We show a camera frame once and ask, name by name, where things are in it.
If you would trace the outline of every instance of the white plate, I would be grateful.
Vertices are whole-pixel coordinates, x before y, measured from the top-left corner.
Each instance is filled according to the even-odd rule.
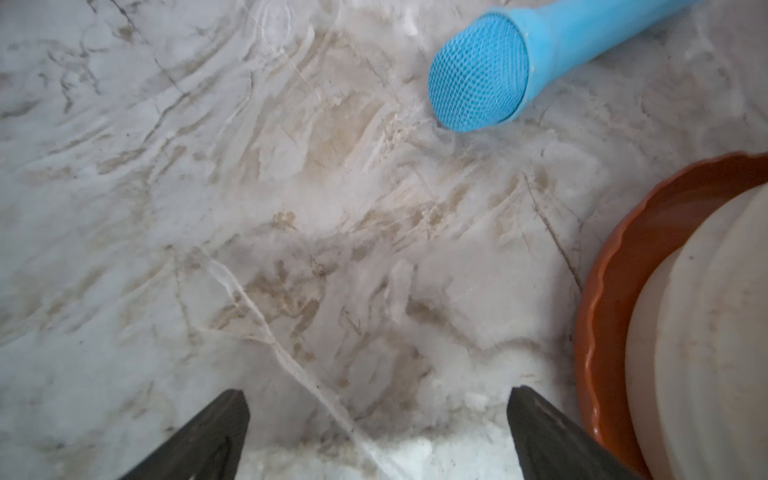
[[[710,476],[691,412],[685,340],[704,274],[758,190],[749,190],[723,205],[691,235],[672,267],[661,301],[654,375],[664,444],[677,480],[720,480]]]
[[[711,478],[768,475],[768,188],[723,240],[684,346],[691,411]]]
[[[648,277],[637,296],[627,331],[627,355],[624,364],[627,400],[637,443],[654,480],[674,480],[664,437],[661,434],[659,408],[654,385],[656,326],[661,298],[667,288],[672,266],[680,254],[675,250]]]

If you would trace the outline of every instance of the white marble surface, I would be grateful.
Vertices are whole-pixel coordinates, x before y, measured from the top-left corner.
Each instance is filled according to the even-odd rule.
[[[117,478],[238,388],[239,478],[520,478],[509,389],[578,416],[613,226],[692,161],[768,150],[768,9],[705,5],[454,134],[429,63],[490,5],[0,3],[0,477]]]

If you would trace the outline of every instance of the orange ceramic dish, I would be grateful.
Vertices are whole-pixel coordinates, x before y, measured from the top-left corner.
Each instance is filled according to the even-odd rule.
[[[645,478],[624,380],[627,330],[648,277],[715,210],[768,182],[768,154],[700,161],[658,184],[603,246],[587,278],[575,331],[576,383],[584,428]]]

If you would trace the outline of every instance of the blue mesh ball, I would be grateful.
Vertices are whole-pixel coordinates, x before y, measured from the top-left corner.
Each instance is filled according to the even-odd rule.
[[[488,14],[440,49],[429,71],[429,100],[455,131],[496,125],[515,113],[528,84],[528,53],[520,31]]]

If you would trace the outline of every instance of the brown stain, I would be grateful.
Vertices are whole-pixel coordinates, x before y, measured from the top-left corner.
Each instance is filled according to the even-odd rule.
[[[72,148],[75,148],[75,147],[77,147],[79,144],[83,144],[84,142],[87,142],[87,141],[89,141],[89,140],[90,140],[90,139],[92,139],[93,137],[96,137],[96,135],[99,135],[99,134],[100,134],[102,131],[106,130],[107,128],[108,128],[108,125],[105,125],[105,126],[103,126],[103,127],[99,127],[99,128],[95,128],[94,130],[91,130],[91,131],[89,131],[89,132],[85,133],[85,134],[84,134],[82,137],[79,137],[79,138],[75,138],[73,141],[70,141],[70,142],[69,142],[69,143],[67,143],[67,144],[66,144],[64,147],[61,147],[61,148],[57,148],[57,149],[55,149],[55,150],[51,150],[51,151],[49,151],[49,152],[48,152],[48,155],[56,155],[56,154],[60,154],[60,153],[61,153],[61,152],[63,152],[63,151],[67,151],[67,150],[70,150],[70,149],[72,149]]]
[[[90,322],[96,316],[98,310],[98,307],[95,307],[87,311],[77,322],[67,328],[67,333],[77,332],[83,325]]]
[[[430,157],[430,158],[444,158],[446,156],[446,151],[444,151],[440,144],[435,144],[434,140],[426,140],[422,138],[418,138],[419,132],[413,132],[409,134],[404,140],[403,143],[408,144],[412,147],[414,147],[416,150],[418,150],[421,156],[424,157]]]
[[[315,320],[315,316],[317,315],[317,310],[319,308],[320,302],[315,299],[312,299],[304,304],[304,307],[299,312],[299,317],[301,320],[296,326],[293,327],[293,330],[291,330],[290,337],[292,339],[300,337],[301,334],[306,331],[306,329],[312,326],[312,322]]]
[[[149,139],[152,138],[152,135],[154,135],[154,133],[157,131],[157,129],[160,128],[160,126],[163,124],[163,121],[165,120],[166,116],[168,116],[168,114],[171,113],[173,109],[175,109],[176,107],[181,105],[181,103],[185,99],[187,99],[189,96],[190,96],[189,92],[183,93],[181,96],[179,96],[179,98],[176,99],[176,101],[173,104],[171,104],[168,107],[166,107],[162,111],[162,113],[160,113],[160,117],[154,123],[154,126],[149,130],[149,133],[144,136],[144,143],[147,143],[149,141]]]
[[[711,318],[719,318],[720,314],[717,313],[717,310],[714,310],[711,314]],[[710,335],[716,336],[718,330],[720,330],[720,324],[716,320],[711,320],[707,322],[707,330],[709,330]]]
[[[64,309],[64,307],[67,306],[67,300],[68,298],[66,296],[58,297],[56,300],[54,300],[45,314],[49,317],[57,316]]]
[[[59,84],[61,85],[61,94],[64,95],[64,98],[67,99],[66,103],[64,104],[64,115],[66,115],[69,113],[72,107],[74,107],[74,102],[66,93],[71,88],[71,85],[66,84],[63,80],[59,81]]]
[[[40,100],[25,101],[21,105],[19,105],[17,108],[14,108],[13,110],[2,112],[0,114],[0,119],[5,120],[6,118],[23,117],[24,115],[32,111],[33,108],[37,107],[40,102],[41,102]]]
[[[72,167],[63,168],[46,167],[42,170],[27,171],[24,173],[24,179],[31,187],[40,187],[57,180],[72,180],[77,175],[72,171]]]
[[[389,384],[376,401],[354,415],[355,420],[373,435],[406,431],[412,427],[412,416],[419,409],[417,395],[422,381],[434,369],[398,333],[385,331],[373,338],[387,342],[398,354]]]
[[[339,320],[341,320],[341,319],[344,319],[344,321],[346,322],[346,325],[351,326],[352,330],[354,330],[354,332],[358,336],[362,335],[362,330],[360,329],[359,326],[357,326],[355,324],[355,322],[353,322],[352,314],[349,312],[349,310],[346,309],[346,307],[342,307],[341,312],[339,313]]]
[[[173,65],[169,68],[163,68],[163,76],[172,78],[174,81],[179,81],[184,77],[189,77],[196,71],[200,70],[211,58],[214,57],[224,45],[226,45],[230,39],[240,30],[240,26],[244,22],[248,22],[250,19],[247,15],[237,15],[235,22],[237,25],[233,25],[227,32],[228,35],[222,35],[225,33],[227,27],[230,27],[230,19],[225,18],[214,31],[211,33],[212,38],[218,38],[218,41],[208,49],[203,49],[197,52],[190,60],[182,61],[179,64]]]
[[[221,79],[220,74],[213,74],[200,82],[194,89],[189,91],[189,96],[182,105],[182,111],[196,104],[209,91],[213,90],[214,85]]]
[[[118,33],[120,34],[120,38],[125,40],[128,43],[134,42],[134,28],[130,25],[123,25],[118,29]]]
[[[227,305],[219,310],[216,316],[209,322],[210,328],[214,330],[226,329],[234,319],[242,319],[248,315],[248,310],[238,305]]]
[[[439,151],[441,157],[446,157],[446,153],[438,147],[428,147],[428,149],[431,151]],[[447,155],[448,157],[442,161],[442,172],[444,173],[441,175],[441,179],[460,178],[470,167],[482,164],[482,161],[484,160],[484,157],[479,152],[470,150],[470,145],[467,140],[462,140],[461,138],[457,139],[453,147],[453,152]]]
[[[110,158],[109,160],[101,161],[96,166],[98,173],[99,175],[110,174],[123,165],[127,165],[130,162],[138,159],[145,151],[147,151],[146,148],[140,147],[136,150],[124,151],[123,153],[116,157]]]
[[[515,190],[517,190],[519,184],[520,177],[518,175],[513,176],[503,192],[498,195],[491,195],[490,198],[488,198],[488,210],[493,210],[501,205],[504,200],[511,197]]]
[[[379,467],[371,461],[370,458],[365,458],[362,461],[362,468],[360,469],[363,478],[377,478],[376,474],[379,471]]]
[[[339,374],[340,378],[349,378],[349,371],[352,368],[353,363],[355,362],[355,359],[357,358],[360,353],[365,351],[373,342],[376,340],[379,340],[381,338],[382,334],[380,331],[376,332],[363,332],[360,338],[358,339],[357,343],[354,344],[352,347],[352,350],[349,351],[349,353],[345,356],[345,364],[344,367],[341,369],[341,372]]]
[[[280,268],[277,267],[277,270],[277,278],[260,274],[243,289],[259,305],[268,323],[281,316],[300,319],[291,333],[292,337],[298,337],[310,327],[323,301],[326,278],[319,275],[297,277],[290,287],[286,287]]]
[[[99,266],[88,272],[88,274],[80,280],[78,286],[74,289],[74,297],[78,300],[82,300],[86,292],[101,278],[107,271],[105,266]]]
[[[288,270],[286,270],[285,263],[282,260],[278,260],[275,263],[275,269],[277,270],[277,278],[280,279],[281,283],[285,283],[288,279]]]
[[[145,289],[139,292],[135,298],[132,298],[124,305],[118,313],[118,331],[122,331],[131,326],[135,320],[145,319],[144,308],[149,305],[153,299],[153,290]]]
[[[421,76],[421,75],[419,75],[419,74],[413,74],[413,75],[411,75],[410,77],[408,77],[408,78],[406,78],[405,80],[403,80],[403,81],[402,81],[402,84],[404,84],[404,85],[408,85],[408,84],[411,84],[411,83],[412,83],[412,82],[414,82],[414,81],[420,80],[421,78],[422,78],[422,76]]]
[[[118,409],[118,415],[130,413],[131,418],[136,420],[140,418],[149,409],[149,403],[152,400],[152,391],[154,390],[154,381],[150,381],[147,386],[128,400],[124,401]]]
[[[96,459],[98,447],[96,445],[83,445],[65,453],[66,455],[60,464],[61,471],[58,478],[61,480],[88,478],[90,476],[88,470],[91,463]]]
[[[378,99],[368,101],[364,94],[353,92],[326,108],[312,128],[304,171],[317,177],[343,167],[382,106]]]
[[[518,202],[508,202],[505,204],[493,220],[493,235],[498,241],[498,248],[502,251],[525,248],[533,255],[531,242],[525,235],[525,231],[520,225],[518,215],[520,214],[520,205]],[[507,237],[508,233],[517,231],[518,234]]]
[[[181,158],[181,156],[184,155],[184,152],[186,151],[187,151],[187,147],[185,147],[184,145],[177,145],[176,147],[174,147],[174,150],[170,153],[170,159],[168,160],[168,163],[165,165],[165,167],[163,167],[163,170],[160,170],[160,173],[157,174],[157,178],[160,178],[163,175],[165,175],[168,169],[171,168],[171,166],[173,166],[173,164],[176,163],[176,160]]]
[[[296,214],[294,212],[277,212],[272,217],[270,226],[282,231],[296,229]]]
[[[554,179],[549,177],[549,173],[547,173],[547,170],[541,165],[539,165],[534,172],[533,184],[535,185],[536,190],[540,192],[546,191],[550,187],[554,189]]]
[[[371,251],[373,251],[373,247],[374,243],[367,243],[365,245],[361,245],[360,247],[353,248],[351,260],[353,262],[359,262],[360,260],[365,259],[368,255],[370,255]]]
[[[128,285],[126,285],[123,288],[122,295],[128,295],[129,293],[133,293],[135,290],[138,290],[142,285],[149,282],[153,278],[156,277],[156,275],[163,269],[165,266],[165,261],[159,262],[156,265],[153,265],[149,271],[147,271],[144,275],[140,276],[136,280],[132,280]]]
[[[481,349],[477,343],[454,326],[447,309],[427,303],[424,300],[408,298],[406,315],[417,323],[434,326],[442,331],[456,345],[464,347],[469,355],[478,362],[489,362],[498,354],[509,350],[522,351],[533,355],[544,355],[541,344],[524,336],[504,340],[487,349]]]
[[[143,242],[141,238],[155,218],[148,183],[153,169],[147,165],[128,170],[108,192],[78,201],[77,208],[88,208],[93,202],[104,204],[101,217],[90,226],[90,248],[101,250],[116,243]]]
[[[257,182],[261,178],[261,149],[257,148],[252,154],[249,152],[243,153],[240,158],[240,164],[244,167],[244,172],[241,176],[242,184],[250,181]]]
[[[409,208],[403,207],[393,211],[372,208],[355,225],[353,231],[359,232],[370,229],[376,232],[376,236],[394,241],[399,235],[400,230],[412,228],[414,221],[418,220],[419,214],[416,211],[420,212],[423,208],[423,205]]]
[[[203,336],[200,334],[200,331],[192,325],[192,321],[190,320],[189,309],[182,298],[179,259],[176,250],[173,247],[171,247],[170,250],[173,251],[174,254],[174,278],[176,280],[176,292],[174,295],[176,296],[176,303],[179,304],[181,319],[184,321],[184,326],[187,327],[187,344],[192,349],[191,355],[193,355],[197,347],[203,344]]]
[[[24,318],[29,318],[43,306],[42,296],[37,291],[27,291],[22,296],[22,304],[24,305],[22,315]]]
[[[314,256],[310,255],[310,268],[314,276],[324,279],[335,272],[339,266],[332,263],[321,263]]]
[[[280,112],[284,102],[290,99],[290,93],[291,91],[289,90],[288,86],[286,86],[276,96],[268,97],[264,100],[264,103],[261,105],[261,109],[259,110],[259,115],[256,117],[256,123],[253,126],[253,133],[250,135],[248,146],[246,147],[245,152],[243,152],[243,155],[249,152],[251,147],[255,145],[255,143],[259,140],[259,137],[261,137],[261,134],[266,127],[266,123],[269,120],[272,120],[274,115],[278,114],[277,112]]]
[[[448,195],[448,200],[435,205],[435,208],[430,212],[428,220],[429,225],[431,227],[437,227],[446,216],[455,214],[458,205],[464,200],[464,197],[467,196],[468,191],[469,185],[467,184],[460,184],[453,187],[451,193]]]
[[[373,478],[367,475],[371,468],[374,473],[377,472],[375,464],[362,455],[357,447],[355,447],[355,444],[348,440],[345,434],[341,433],[340,429],[332,428],[326,430],[323,433],[319,433],[319,438],[310,438],[307,433],[305,432],[302,436],[302,444],[310,447],[322,460],[353,469],[356,471],[356,475],[358,472],[361,472],[364,475],[363,478]],[[275,470],[265,473],[269,474],[265,478],[289,478],[287,475],[280,475],[282,472],[276,472]]]
[[[209,111],[202,117],[200,117],[199,120],[195,121],[192,124],[187,125],[186,127],[179,128],[179,131],[176,132],[176,135],[185,136],[188,134],[191,134],[192,132],[196,131],[200,126],[202,126],[205,122],[207,122],[211,117],[213,117],[214,112]]]
[[[296,66],[297,71],[303,71],[304,68],[317,57],[320,57],[322,60],[330,49],[330,45],[336,43],[339,35],[340,33],[336,31],[315,31],[315,38],[312,39],[312,44],[307,49],[304,58],[302,58]]]

